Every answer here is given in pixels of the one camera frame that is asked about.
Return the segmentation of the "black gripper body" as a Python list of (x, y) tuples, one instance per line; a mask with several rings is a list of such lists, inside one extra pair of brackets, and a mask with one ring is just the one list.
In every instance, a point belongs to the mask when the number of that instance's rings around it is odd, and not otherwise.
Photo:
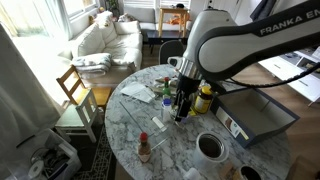
[(200, 80), (189, 78), (182, 73), (179, 74), (178, 80), (178, 94), (174, 104), (178, 106), (181, 100), (184, 100), (181, 115), (187, 115), (192, 104), (189, 96), (198, 90)]

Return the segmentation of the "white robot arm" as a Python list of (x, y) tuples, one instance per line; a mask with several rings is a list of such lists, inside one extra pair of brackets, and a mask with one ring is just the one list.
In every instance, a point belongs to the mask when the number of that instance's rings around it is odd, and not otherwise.
[(236, 24), (229, 12), (207, 9), (198, 14), (187, 47), (178, 59), (174, 120), (186, 118), (189, 96), (202, 80), (229, 79), (247, 66), (320, 43), (320, 0), (306, 0), (248, 24)]

